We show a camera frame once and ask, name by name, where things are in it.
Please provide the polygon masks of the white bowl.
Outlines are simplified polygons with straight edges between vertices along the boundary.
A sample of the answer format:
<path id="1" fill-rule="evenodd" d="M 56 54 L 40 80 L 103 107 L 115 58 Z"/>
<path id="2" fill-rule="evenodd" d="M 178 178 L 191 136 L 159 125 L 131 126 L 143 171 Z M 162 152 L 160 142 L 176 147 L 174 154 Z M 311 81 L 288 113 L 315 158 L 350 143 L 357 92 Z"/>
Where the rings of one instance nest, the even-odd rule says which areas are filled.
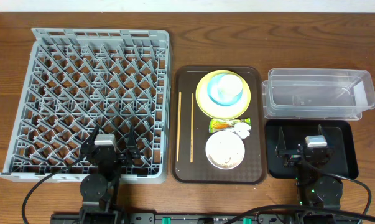
<path id="1" fill-rule="evenodd" d="M 230 131 L 212 134 L 205 145 L 209 162 L 218 169 L 234 169 L 242 163 L 245 156 L 243 140 Z"/>

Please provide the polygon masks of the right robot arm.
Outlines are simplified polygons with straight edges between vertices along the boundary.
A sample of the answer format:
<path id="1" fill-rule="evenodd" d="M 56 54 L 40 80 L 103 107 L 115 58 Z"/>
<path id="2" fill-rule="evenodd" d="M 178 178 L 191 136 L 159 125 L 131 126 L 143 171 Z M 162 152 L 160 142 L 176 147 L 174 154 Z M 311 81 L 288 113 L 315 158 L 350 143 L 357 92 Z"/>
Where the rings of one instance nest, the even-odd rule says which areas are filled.
<path id="1" fill-rule="evenodd" d="M 321 126 L 317 135 L 305 137 L 305 144 L 294 149 L 287 148 L 283 128 L 279 128 L 275 155 L 283 158 L 284 168 L 294 169 L 301 205 L 340 209 L 343 184 L 318 171 L 333 155 L 333 148 L 328 145 Z"/>

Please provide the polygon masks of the green orange snack wrapper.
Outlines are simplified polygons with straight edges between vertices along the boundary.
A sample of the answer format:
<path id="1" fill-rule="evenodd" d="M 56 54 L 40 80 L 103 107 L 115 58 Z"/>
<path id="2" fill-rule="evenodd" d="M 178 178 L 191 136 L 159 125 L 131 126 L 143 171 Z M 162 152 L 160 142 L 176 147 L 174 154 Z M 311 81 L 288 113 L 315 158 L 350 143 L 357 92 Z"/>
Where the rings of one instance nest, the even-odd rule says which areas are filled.
<path id="1" fill-rule="evenodd" d="M 229 119 L 229 120 L 223 120 L 223 119 L 212 119 L 208 126 L 209 133 L 215 133 L 217 131 L 222 131 L 224 129 L 233 128 L 238 123 L 246 123 L 247 125 L 251 125 L 251 119 Z"/>

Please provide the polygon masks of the white tissue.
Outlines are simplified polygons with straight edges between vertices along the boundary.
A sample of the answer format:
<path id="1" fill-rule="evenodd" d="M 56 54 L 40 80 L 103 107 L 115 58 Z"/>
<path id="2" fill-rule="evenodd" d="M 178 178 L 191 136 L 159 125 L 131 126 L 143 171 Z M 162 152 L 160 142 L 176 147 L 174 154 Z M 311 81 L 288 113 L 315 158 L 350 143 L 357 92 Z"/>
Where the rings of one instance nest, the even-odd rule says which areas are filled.
<path id="1" fill-rule="evenodd" d="M 245 122 L 236 123 L 234 126 L 234 132 L 241 138 L 246 139 L 250 136 L 251 126 Z"/>

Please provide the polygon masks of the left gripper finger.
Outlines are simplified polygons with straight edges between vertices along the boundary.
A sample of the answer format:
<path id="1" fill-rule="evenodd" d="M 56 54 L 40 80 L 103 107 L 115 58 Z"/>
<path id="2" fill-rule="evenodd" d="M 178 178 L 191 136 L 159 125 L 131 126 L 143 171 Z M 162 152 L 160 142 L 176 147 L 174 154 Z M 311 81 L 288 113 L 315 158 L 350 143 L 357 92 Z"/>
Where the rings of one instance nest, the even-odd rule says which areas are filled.
<path id="1" fill-rule="evenodd" d="M 91 134 L 88 136 L 88 138 L 86 139 L 85 141 L 85 145 L 86 146 L 92 146 L 95 144 L 95 139 L 97 137 L 97 135 L 99 134 L 100 132 L 100 127 L 99 126 L 96 126 L 94 128 L 94 130 L 91 132 Z"/>
<path id="2" fill-rule="evenodd" d="M 127 151 L 131 154 L 133 159 L 140 159 L 140 150 L 137 146 L 136 139 L 134 137 L 134 127 L 131 126 L 129 129 L 128 142 L 127 142 Z"/>

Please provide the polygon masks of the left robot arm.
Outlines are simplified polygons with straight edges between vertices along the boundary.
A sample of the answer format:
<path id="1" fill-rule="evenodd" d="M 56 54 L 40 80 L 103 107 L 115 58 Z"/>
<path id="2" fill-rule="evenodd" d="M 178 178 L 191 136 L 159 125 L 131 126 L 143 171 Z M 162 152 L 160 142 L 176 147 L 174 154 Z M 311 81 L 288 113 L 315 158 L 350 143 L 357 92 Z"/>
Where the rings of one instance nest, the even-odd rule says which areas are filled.
<path id="1" fill-rule="evenodd" d="M 116 205 L 122 168 L 132 166 L 140 156 L 134 138 L 134 128 L 129 128 L 124 152 L 117 151 L 113 134 L 100 134 L 100 127 L 83 142 L 80 158 L 96 165 L 98 171 L 85 177 L 80 185 L 83 197 L 78 223 L 129 223 L 128 213 Z"/>

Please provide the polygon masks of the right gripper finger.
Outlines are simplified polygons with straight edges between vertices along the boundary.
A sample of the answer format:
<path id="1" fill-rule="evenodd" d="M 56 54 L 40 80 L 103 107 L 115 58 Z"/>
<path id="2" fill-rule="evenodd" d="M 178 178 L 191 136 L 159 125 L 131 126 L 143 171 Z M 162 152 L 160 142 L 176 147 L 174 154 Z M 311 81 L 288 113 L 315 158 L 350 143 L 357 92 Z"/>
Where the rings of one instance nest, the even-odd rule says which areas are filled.
<path id="1" fill-rule="evenodd" d="M 278 142 L 277 142 L 277 149 L 278 150 L 286 150 L 284 132 L 283 132 L 282 127 L 279 128 L 279 137 L 278 137 Z"/>
<path id="2" fill-rule="evenodd" d="M 324 128 L 323 128 L 320 124 L 318 125 L 317 130 L 318 130 L 318 134 L 319 134 L 319 135 L 322 135 L 322 136 L 324 137 L 324 141 L 325 141 L 328 145 L 330 145 L 329 137 L 327 136 L 326 131 L 324 130 Z"/>

